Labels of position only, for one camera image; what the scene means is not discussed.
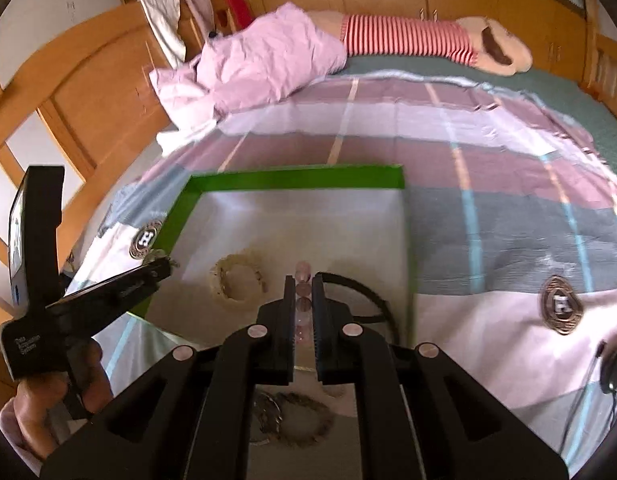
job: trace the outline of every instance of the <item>human hand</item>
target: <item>human hand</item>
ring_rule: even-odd
[[[102,368],[102,348],[92,341],[86,349],[90,384],[82,394],[84,407],[97,413],[112,400],[111,384]],[[58,446],[48,428],[48,410],[62,401],[68,391],[66,376],[52,372],[22,380],[13,403],[15,417],[29,449],[45,460]]]

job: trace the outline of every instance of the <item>plaid blanket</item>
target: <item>plaid blanket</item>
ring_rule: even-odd
[[[579,468],[604,437],[611,408],[586,383],[597,380],[587,375],[596,346],[617,332],[617,177],[582,126],[533,96],[381,72],[327,78],[230,115],[121,190],[71,290],[139,265],[128,254],[133,237],[166,217],[192,174],[367,163],[404,167],[413,343],[439,344],[556,449],[573,399],[587,388],[587,412],[604,415],[567,438],[564,457]],[[583,306],[566,336],[541,314],[555,274]],[[105,360],[119,359],[127,323],[103,333],[116,342]]]

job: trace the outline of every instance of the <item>red cloth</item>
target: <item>red cloth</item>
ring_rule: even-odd
[[[247,28],[251,23],[253,23],[254,18],[248,10],[245,0],[226,0],[226,3],[228,4],[228,8],[233,13],[236,25],[240,28],[240,30]]]
[[[468,32],[456,22],[353,14],[343,21],[341,40],[349,56],[441,56],[466,65],[477,56]]]

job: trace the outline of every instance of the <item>stuffed toy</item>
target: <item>stuffed toy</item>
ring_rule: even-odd
[[[509,76],[526,72],[533,56],[522,41],[495,20],[472,16],[431,22],[389,16],[346,16],[311,11],[316,27],[339,38],[348,56],[401,54],[441,56],[484,72]]]

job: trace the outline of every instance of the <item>black mouse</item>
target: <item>black mouse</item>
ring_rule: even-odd
[[[617,352],[602,362],[600,387],[605,394],[617,391]]]

